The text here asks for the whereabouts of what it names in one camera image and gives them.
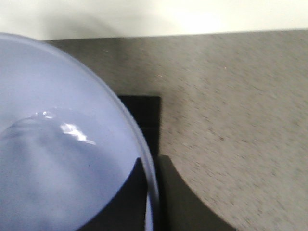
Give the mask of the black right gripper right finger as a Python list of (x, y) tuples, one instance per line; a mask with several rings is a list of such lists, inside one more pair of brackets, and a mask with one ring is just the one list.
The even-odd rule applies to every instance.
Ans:
[(233, 231), (191, 190), (167, 155), (157, 157), (161, 231)]

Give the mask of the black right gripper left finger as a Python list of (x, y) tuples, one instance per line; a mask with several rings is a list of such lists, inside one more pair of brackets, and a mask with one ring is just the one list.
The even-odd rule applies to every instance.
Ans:
[(141, 159), (137, 158), (117, 194), (81, 231), (143, 231), (147, 202), (147, 181)]

